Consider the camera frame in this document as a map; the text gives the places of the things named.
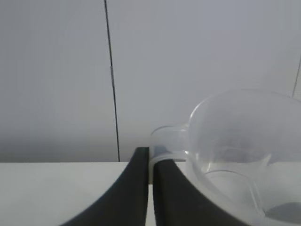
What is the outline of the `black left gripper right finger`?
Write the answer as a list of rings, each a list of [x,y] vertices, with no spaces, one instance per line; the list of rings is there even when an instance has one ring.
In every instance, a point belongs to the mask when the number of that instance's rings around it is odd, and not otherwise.
[[[153,203],[158,226],[246,225],[201,194],[173,160],[154,165]]]

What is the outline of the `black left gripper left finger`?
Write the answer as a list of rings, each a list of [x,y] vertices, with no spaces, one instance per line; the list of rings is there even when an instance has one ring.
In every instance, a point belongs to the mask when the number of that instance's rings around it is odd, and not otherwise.
[[[138,147],[113,185],[65,226],[144,226],[149,192],[149,148]]]

